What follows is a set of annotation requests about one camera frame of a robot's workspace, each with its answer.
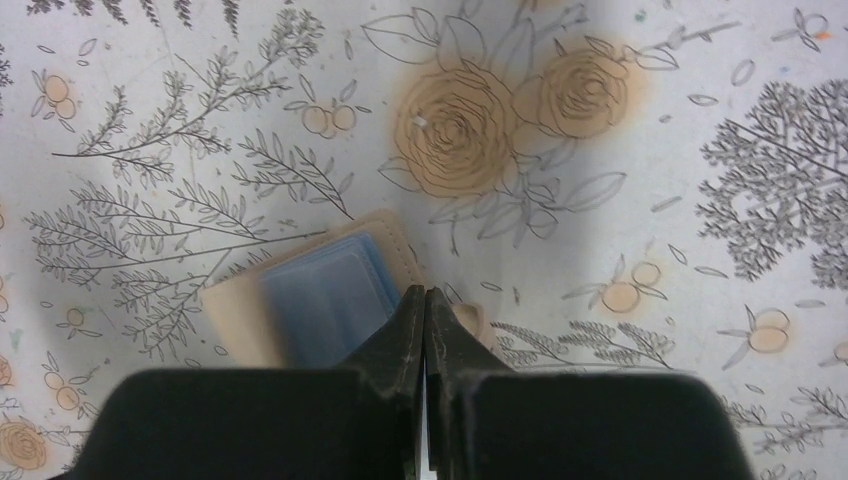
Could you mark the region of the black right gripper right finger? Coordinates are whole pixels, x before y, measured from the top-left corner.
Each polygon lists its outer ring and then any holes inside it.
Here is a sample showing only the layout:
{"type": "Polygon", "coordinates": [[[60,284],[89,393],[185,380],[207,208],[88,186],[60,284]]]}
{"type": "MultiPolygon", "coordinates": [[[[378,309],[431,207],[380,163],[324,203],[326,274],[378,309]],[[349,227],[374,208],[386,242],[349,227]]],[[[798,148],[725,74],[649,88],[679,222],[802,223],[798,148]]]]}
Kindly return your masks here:
{"type": "Polygon", "coordinates": [[[718,397],[678,374],[523,374],[444,293],[425,297],[430,467],[441,479],[749,479],[718,397]]]}

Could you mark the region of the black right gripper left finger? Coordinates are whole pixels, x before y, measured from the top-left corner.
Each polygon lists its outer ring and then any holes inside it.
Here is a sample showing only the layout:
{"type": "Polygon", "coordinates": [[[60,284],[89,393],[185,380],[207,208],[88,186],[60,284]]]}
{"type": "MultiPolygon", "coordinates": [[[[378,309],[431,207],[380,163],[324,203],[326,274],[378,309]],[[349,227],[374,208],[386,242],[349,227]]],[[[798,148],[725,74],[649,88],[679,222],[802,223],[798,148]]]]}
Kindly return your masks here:
{"type": "Polygon", "coordinates": [[[425,290],[329,368],[148,369],[109,395],[71,479],[410,479],[425,290]]]}

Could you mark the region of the tan leather card holder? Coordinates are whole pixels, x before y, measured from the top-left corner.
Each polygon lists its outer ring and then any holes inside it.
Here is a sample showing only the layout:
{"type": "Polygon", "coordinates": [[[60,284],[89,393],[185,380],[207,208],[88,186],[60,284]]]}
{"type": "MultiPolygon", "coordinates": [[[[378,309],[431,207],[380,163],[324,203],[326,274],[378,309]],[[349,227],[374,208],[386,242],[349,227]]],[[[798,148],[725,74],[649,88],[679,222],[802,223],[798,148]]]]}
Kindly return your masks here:
{"type": "Polygon", "coordinates": [[[377,210],[207,287],[208,319],[241,366],[373,373],[419,370],[421,342],[404,320],[384,344],[355,351],[397,312],[408,288],[429,286],[402,222],[377,210]]]}

